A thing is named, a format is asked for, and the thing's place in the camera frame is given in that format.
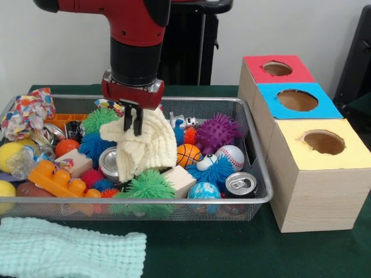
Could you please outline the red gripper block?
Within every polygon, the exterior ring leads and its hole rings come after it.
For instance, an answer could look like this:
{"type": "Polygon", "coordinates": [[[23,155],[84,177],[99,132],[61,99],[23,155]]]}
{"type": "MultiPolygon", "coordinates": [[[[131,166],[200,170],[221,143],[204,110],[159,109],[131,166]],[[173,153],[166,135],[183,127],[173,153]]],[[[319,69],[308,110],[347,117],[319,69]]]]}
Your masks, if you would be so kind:
{"type": "Polygon", "coordinates": [[[132,87],[122,85],[113,79],[111,69],[108,68],[103,74],[101,88],[106,99],[124,103],[124,131],[129,130],[132,124],[131,104],[138,106],[135,108],[136,118],[133,130],[135,136],[140,136],[143,125],[143,109],[155,110],[160,105],[165,90],[165,83],[163,80],[156,79],[149,86],[132,87]]]}

